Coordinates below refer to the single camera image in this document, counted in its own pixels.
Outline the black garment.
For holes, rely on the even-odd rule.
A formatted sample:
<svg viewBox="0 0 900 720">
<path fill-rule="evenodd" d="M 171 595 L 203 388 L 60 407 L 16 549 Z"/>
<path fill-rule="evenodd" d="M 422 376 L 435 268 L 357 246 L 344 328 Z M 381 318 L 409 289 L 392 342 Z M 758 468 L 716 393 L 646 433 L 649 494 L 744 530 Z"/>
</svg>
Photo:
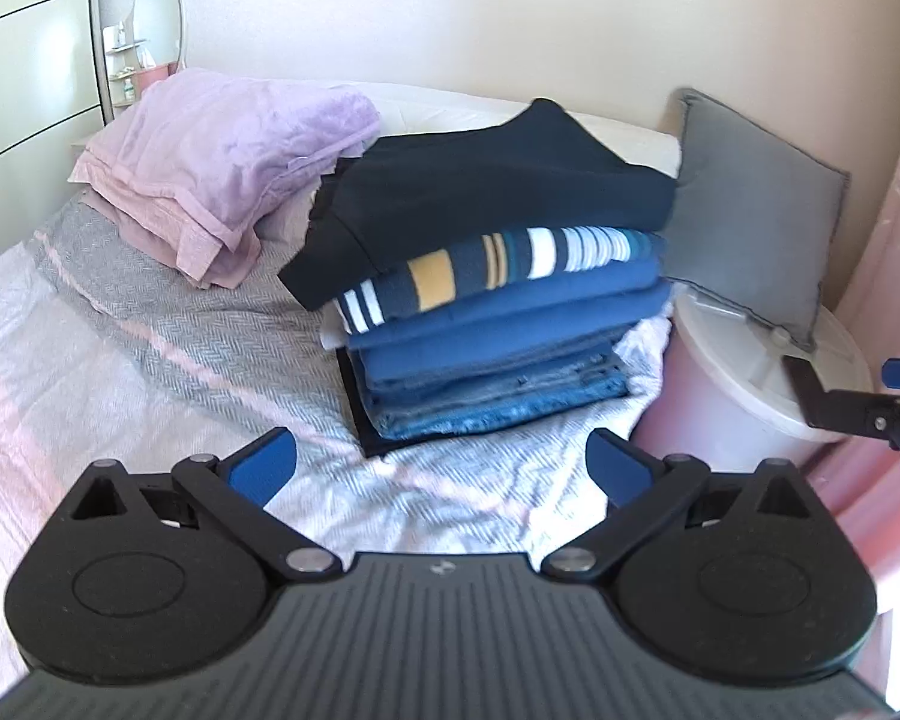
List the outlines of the black garment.
<svg viewBox="0 0 900 720">
<path fill-rule="evenodd" d="M 279 271 L 317 310 L 365 278 L 473 236 L 521 227 L 662 231 L 673 177 L 623 160 L 549 99 L 510 121 L 379 138 L 318 188 L 304 247 Z"/>
</svg>

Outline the white round side table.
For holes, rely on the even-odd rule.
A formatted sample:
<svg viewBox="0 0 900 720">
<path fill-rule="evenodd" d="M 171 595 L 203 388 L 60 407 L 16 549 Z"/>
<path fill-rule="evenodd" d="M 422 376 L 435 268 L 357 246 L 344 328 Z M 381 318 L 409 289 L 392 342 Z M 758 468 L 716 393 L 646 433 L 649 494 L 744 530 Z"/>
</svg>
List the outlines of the white round side table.
<svg viewBox="0 0 900 720">
<path fill-rule="evenodd" d="M 802 465 L 839 436 L 806 424 L 782 359 L 811 362 L 827 388 L 871 388 L 859 347 L 831 312 L 818 314 L 814 341 L 805 353 L 784 330 L 679 286 L 662 392 L 632 442 L 656 457 L 694 455 L 716 472 L 751 472 L 764 458 Z"/>
</svg>

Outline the folded blue garment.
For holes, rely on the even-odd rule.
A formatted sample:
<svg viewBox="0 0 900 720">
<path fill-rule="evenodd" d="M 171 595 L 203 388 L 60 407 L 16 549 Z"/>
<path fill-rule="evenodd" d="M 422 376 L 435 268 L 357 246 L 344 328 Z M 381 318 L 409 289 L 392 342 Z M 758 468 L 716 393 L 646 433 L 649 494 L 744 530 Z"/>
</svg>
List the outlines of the folded blue garment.
<svg viewBox="0 0 900 720">
<path fill-rule="evenodd" d="M 656 316 L 671 284 L 658 260 L 524 281 L 395 320 L 347 352 L 385 394 L 486 374 Z"/>
</svg>

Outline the folded blue jeans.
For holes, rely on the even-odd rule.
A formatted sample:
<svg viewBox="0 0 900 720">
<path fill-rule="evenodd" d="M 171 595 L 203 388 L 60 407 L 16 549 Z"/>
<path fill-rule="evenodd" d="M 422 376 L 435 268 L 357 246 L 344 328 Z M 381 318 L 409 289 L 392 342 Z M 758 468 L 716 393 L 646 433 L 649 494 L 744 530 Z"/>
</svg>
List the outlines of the folded blue jeans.
<svg viewBox="0 0 900 720">
<path fill-rule="evenodd" d="M 610 340 L 509 369 L 393 387 L 374 385 L 354 366 L 365 414 L 380 436 L 492 433 L 629 393 L 628 372 Z"/>
</svg>

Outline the pink bed quilt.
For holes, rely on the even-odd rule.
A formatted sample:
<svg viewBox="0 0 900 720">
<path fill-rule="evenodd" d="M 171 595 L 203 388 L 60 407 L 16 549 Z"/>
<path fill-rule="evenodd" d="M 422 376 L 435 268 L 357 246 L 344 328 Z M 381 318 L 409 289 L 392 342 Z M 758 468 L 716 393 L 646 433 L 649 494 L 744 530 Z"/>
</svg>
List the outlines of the pink bed quilt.
<svg viewBox="0 0 900 720">
<path fill-rule="evenodd" d="M 320 321 L 279 283 L 283 244 L 233 291 L 193 288 L 71 202 L 0 257 L 0 697 L 23 665 L 2 605 L 14 569 L 91 461 L 159 473 L 284 426 L 299 447 L 276 517 L 338 556 L 544 556 L 605 510 L 583 470 L 590 431 L 629 434 L 663 383 L 665 317 L 621 341 L 603 401 L 493 436 L 369 457 Z"/>
</svg>

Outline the grey cushion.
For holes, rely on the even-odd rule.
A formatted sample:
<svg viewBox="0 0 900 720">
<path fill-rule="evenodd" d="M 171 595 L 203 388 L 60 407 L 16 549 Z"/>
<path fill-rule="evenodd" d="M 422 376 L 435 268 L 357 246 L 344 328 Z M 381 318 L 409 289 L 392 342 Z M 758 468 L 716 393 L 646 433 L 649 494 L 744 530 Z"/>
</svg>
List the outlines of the grey cushion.
<svg viewBox="0 0 900 720">
<path fill-rule="evenodd" d="M 665 273 L 814 348 L 850 174 L 686 88 Z"/>
</svg>

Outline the striped navy sweater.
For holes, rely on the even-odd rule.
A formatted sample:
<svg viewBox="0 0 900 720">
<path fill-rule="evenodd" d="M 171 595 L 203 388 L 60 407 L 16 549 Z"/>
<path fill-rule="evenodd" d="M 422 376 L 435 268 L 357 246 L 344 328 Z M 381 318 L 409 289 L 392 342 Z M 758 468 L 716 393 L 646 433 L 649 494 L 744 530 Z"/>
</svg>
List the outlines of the striped navy sweater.
<svg viewBox="0 0 900 720">
<path fill-rule="evenodd" d="M 365 335 L 460 299 L 544 278 L 652 260 L 655 232 L 608 226 L 524 227 L 452 244 L 365 278 L 334 301 L 349 335 Z"/>
</svg>

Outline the folded lilac bedding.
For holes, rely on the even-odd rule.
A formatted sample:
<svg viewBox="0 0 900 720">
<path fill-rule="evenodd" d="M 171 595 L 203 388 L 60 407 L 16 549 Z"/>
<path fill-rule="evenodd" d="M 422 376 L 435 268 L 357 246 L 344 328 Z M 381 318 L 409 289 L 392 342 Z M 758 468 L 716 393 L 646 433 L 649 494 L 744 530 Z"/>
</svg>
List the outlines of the folded lilac bedding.
<svg viewBox="0 0 900 720">
<path fill-rule="evenodd" d="M 187 68 L 92 135 L 69 181 L 123 241 L 196 288 L 233 289 L 261 252 L 255 226 L 305 197 L 380 130 L 352 86 Z"/>
</svg>

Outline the white vanity shelf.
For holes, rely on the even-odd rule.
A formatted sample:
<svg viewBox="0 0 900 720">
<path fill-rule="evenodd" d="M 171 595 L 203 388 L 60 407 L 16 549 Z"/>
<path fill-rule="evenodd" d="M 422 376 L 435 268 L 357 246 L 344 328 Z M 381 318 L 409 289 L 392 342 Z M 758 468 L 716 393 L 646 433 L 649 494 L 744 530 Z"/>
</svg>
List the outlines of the white vanity shelf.
<svg viewBox="0 0 900 720">
<path fill-rule="evenodd" d="M 116 110 L 130 107 L 136 101 L 134 77 L 142 70 L 144 39 L 136 39 L 133 28 L 125 23 L 103 30 L 103 54 L 109 78 L 110 101 Z"/>
</svg>

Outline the white sliding wardrobe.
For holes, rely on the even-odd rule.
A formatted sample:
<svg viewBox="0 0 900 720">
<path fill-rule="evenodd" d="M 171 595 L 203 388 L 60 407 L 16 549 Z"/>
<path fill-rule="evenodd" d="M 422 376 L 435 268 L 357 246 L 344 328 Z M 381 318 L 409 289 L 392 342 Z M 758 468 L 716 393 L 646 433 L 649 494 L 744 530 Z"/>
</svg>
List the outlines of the white sliding wardrobe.
<svg viewBox="0 0 900 720">
<path fill-rule="evenodd" d="M 76 143 L 109 118 L 97 0 L 0 0 L 0 255 L 73 188 Z"/>
</svg>

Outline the round mirror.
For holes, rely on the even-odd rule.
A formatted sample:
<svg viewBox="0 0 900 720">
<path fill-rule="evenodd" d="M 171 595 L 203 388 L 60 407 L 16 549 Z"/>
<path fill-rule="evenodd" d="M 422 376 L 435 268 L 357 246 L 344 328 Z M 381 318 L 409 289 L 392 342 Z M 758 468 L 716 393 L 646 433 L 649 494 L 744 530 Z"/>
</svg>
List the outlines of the round mirror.
<svg viewBox="0 0 900 720">
<path fill-rule="evenodd" d="M 137 65 L 176 72 L 183 55 L 182 0 L 133 0 L 128 29 Z"/>
</svg>

